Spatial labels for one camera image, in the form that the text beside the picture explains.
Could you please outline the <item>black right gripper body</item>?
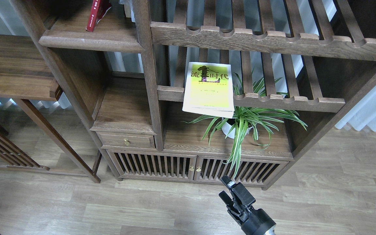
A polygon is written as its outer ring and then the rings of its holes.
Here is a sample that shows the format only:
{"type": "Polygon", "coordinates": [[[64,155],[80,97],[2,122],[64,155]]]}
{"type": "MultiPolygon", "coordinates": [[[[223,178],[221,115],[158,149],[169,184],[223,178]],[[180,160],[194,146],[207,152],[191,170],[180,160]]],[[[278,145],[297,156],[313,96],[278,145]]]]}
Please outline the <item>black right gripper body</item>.
{"type": "Polygon", "coordinates": [[[228,213],[240,225],[246,235],[274,235],[275,221],[263,210],[249,208],[243,211],[242,217],[236,215],[233,210],[228,213]]]}

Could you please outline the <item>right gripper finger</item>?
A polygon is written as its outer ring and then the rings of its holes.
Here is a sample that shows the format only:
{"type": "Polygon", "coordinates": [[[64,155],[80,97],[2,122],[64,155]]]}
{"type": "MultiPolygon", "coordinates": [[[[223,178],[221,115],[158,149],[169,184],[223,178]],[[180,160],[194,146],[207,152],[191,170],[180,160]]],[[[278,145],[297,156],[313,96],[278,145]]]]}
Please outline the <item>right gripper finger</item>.
{"type": "Polygon", "coordinates": [[[234,214],[236,212],[236,209],[234,207],[233,200],[225,191],[222,191],[218,194],[218,196],[223,200],[223,202],[226,204],[226,207],[228,208],[228,212],[231,214],[234,214]]]}
{"type": "Polygon", "coordinates": [[[221,181],[229,189],[236,211],[246,211],[251,208],[256,199],[242,183],[235,183],[228,176],[222,176],[221,181]]]}

